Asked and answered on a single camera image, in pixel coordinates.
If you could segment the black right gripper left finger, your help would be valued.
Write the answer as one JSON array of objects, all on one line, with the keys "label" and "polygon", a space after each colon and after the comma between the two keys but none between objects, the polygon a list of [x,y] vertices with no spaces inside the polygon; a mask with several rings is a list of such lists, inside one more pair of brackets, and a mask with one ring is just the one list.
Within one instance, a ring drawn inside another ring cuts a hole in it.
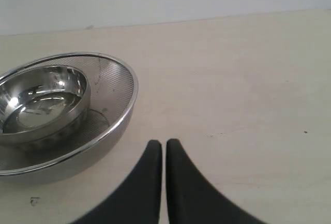
[{"label": "black right gripper left finger", "polygon": [[158,223],[162,146],[150,140],[129,175],[104,201],[73,223]]}]

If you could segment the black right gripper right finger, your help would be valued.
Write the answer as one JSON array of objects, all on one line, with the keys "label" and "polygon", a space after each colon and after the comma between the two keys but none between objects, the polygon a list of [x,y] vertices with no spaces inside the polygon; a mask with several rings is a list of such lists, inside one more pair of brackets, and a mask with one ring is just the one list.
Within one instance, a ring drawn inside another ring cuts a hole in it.
[{"label": "black right gripper right finger", "polygon": [[170,223],[263,223],[222,195],[178,139],[167,141],[165,169]]}]

